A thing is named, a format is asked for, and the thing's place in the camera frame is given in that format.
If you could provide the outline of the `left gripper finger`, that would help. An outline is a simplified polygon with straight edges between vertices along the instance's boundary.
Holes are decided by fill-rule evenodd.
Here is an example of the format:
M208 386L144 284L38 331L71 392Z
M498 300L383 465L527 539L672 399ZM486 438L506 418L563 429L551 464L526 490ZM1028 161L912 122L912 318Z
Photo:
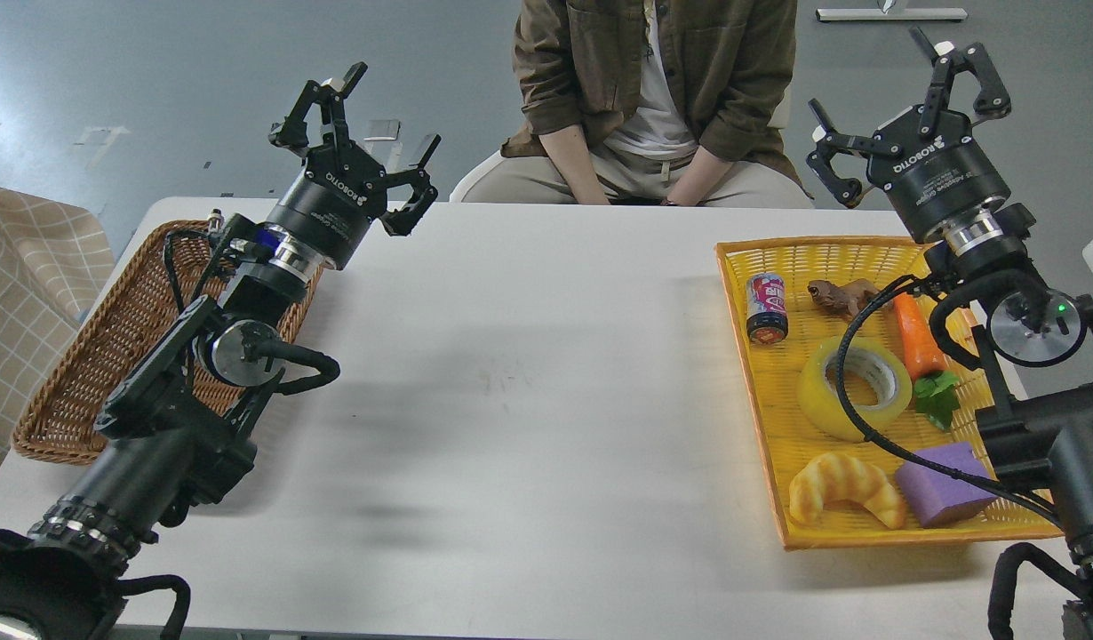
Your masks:
M363 61L351 66L342 78L340 88L334 88L330 81L319 84L318 81L308 80L291 112L287 112L282 121L271 126L267 141L277 149L293 151L295 155L303 158L308 158L312 150L324 149L330 150L337 158L340 158L345 149L352 149L355 145L350 139L350 132L348 132L344 102L350 97L353 88L359 85L361 78L367 73L367 70L368 66ZM314 106L320 108L322 143L310 147L307 118Z
M428 208L435 203L438 190L430 178L428 162L440 146L440 133L430 133L419 143L418 153L404 170L391 171L380 179L381 190L408 186L410 195L404 206L387 211L380 216L381 226L390 236L408 236L415 229Z

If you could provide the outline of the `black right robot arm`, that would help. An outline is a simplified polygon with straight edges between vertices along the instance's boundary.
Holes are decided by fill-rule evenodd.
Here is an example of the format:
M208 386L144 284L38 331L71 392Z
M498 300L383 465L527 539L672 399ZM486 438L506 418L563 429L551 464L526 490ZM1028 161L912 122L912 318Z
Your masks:
M1030 543L1001 552L988 607L994 639L1014 636L1016 573L1026 562L1070 592L1066 639L1093 639L1093 295L1067 295L1042 278L1025 244L1035 218L1009 201L973 135L1012 109L990 54L978 42L953 47L916 26L910 34L932 68L920 104L871 135L848 135L810 100L818 134L808 165L848 208L882 190L913 241L927 247L929 269L892 280L851 321L832 362L836 395L865 441L1026 508L1063 533L1070 567ZM1093 240L1089 251L1093 273ZM931 297L929 336L962 368L985 374L994 403L974 417L994 479L893 443L847 396L856 332L901 292Z

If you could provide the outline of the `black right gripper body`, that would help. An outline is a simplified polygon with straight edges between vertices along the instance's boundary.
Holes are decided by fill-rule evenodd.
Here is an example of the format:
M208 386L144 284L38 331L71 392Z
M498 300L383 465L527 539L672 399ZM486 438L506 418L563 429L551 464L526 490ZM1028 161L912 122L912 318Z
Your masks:
M937 130L922 138L921 115L908 107L875 130L875 140L900 149L896 157L873 154L873 186L882 188L915 242L937 242L947 221L977 208L1001 208L1012 195L994 163L972 139L968 115L944 110Z

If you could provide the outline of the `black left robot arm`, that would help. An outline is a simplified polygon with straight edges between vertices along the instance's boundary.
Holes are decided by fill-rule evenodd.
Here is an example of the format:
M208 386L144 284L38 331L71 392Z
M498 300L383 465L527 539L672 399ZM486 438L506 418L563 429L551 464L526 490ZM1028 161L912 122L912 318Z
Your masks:
M171 591L160 637L183 633L192 590L177 574L125 578L157 525L180 525L250 473L255 424L273 396L331 384L334 359L280 335L324 268L342 270L380 221L407 236L437 198L422 142L406 170L388 171L348 132L345 100L367 66L340 84L308 81L271 145L293 151L301 174L263 222L211 214L208 263L185 299L174 270L177 232L164 239L178 316L117 382L94 422L103 453L26 534L0 530L0 639L105 639L133 596Z

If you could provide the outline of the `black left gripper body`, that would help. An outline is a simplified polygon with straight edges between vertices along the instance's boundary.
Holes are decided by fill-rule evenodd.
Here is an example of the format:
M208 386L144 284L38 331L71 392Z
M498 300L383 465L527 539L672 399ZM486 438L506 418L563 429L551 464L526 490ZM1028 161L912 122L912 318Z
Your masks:
M373 220L387 210L387 195L365 194L363 185L387 174L355 143L318 145L307 151L298 178L266 218L298 242L343 270L363 241Z

